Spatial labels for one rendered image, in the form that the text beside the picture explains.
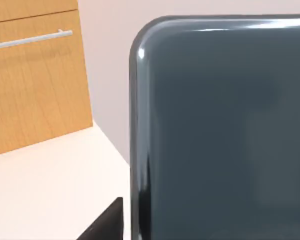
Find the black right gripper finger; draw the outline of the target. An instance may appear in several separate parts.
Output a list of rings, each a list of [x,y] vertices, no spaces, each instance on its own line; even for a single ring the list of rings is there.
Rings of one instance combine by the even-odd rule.
[[[123,198],[117,197],[76,240],[123,240]]]

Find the dark grey rounded box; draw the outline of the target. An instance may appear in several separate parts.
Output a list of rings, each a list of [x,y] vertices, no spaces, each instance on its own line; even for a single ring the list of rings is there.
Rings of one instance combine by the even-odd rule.
[[[300,14],[155,18],[129,93],[131,240],[300,240]]]

